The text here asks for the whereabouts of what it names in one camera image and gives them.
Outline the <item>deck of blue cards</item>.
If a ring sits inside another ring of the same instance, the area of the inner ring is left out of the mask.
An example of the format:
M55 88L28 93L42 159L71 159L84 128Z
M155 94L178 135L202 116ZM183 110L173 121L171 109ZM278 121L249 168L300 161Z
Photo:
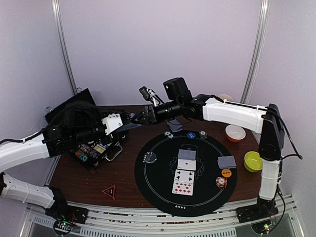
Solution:
M131 129L135 129L135 128L138 128L140 126L141 126L140 124L129 123L129 124L126 124L126 125L119 127L118 129L116 129L114 131L114 133L128 134Z

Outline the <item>dealt blue card top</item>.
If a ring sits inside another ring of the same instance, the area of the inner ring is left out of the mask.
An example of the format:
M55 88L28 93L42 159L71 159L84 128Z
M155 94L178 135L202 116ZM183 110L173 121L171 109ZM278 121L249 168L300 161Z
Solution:
M181 131L183 128L182 128L182 125L180 123L171 123L171 122L167 122L167 125L168 127L170 128L170 130L172 132L179 132Z

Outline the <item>dealt blue card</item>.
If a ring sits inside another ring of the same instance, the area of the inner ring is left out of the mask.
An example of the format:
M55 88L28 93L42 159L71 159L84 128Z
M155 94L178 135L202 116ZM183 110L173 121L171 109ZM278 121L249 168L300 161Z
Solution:
M220 169L225 169L225 168L236 168L236 162L234 160L218 160L218 165Z
M171 123L171 122L167 122L167 125L168 127L170 128L170 130L172 132L179 132L181 131L183 128L182 128L182 125L180 123Z

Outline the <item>blue small blind button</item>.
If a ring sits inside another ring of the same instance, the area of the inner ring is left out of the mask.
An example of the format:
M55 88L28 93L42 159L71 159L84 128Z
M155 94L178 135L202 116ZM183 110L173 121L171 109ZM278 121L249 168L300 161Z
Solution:
M195 138L196 138L196 134L193 133L193 132L189 132L189 133L187 133L187 137L188 137L189 139L195 139Z

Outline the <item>clear acrylic dealer button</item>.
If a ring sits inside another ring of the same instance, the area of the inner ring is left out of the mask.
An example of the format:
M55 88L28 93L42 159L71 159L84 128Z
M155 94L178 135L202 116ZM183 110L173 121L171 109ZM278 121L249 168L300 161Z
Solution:
M155 153L153 152L146 153L145 159L144 159L146 163L154 163L156 160L157 160L157 156Z

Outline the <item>ace of diamonds card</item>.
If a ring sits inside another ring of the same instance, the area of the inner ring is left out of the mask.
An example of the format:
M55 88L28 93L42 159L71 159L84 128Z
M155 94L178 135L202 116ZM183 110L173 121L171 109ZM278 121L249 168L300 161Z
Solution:
M196 160L190 160L190 159L178 159L177 163L177 169L181 170L196 170Z

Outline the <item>four of clubs card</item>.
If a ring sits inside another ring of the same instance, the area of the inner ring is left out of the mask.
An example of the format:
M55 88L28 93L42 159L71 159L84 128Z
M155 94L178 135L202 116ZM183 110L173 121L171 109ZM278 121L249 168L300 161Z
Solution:
M195 172L190 170L176 169L174 180L180 182L192 183L195 178Z

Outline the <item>orange big blind button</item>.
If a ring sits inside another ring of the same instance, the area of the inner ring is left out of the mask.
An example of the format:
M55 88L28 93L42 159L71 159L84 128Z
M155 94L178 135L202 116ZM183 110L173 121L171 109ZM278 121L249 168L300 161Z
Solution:
M224 178L230 178L232 176L232 171L228 168L222 169L221 174Z

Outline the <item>ten of diamonds card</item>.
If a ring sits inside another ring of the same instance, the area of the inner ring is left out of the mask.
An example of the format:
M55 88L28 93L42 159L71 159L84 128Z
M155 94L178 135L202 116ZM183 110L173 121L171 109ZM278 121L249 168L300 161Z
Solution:
M174 181L172 193L177 195L192 196L194 192L194 184L188 182Z

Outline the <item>orange poker chip stack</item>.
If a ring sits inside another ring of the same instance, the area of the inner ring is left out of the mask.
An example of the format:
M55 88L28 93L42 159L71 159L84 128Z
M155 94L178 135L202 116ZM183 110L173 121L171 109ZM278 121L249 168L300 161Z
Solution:
M227 179L225 177L217 177L215 184L218 188L226 188L227 186Z

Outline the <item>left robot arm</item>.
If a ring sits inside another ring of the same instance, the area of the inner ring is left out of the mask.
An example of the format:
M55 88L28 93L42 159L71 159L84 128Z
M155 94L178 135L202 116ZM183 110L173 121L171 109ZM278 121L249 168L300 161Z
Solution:
M60 189L20 181L6 171L30 161L62 155L88 142L99 139L112 142L117 139L117 131L130 123L130 118L124 110L85 101L69 103L54 112L48 125L33 135L20 140L1 140L0 196L35 204L60 219L67 219L71 208Z

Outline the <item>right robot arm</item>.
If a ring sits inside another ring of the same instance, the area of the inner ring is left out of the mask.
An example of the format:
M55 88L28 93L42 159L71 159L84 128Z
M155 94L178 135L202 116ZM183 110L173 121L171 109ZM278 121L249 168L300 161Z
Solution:
M170 101L145 106L133 118L133 123L154 125L183 116L232 124L261 135L259 155L263 169L253 214L258 218L265 217L272 210L281 174L285 126L281 123L278 107L274 104L263 107L228 102L215 95L199 94L193 97L183 78L169 79L163 86Z

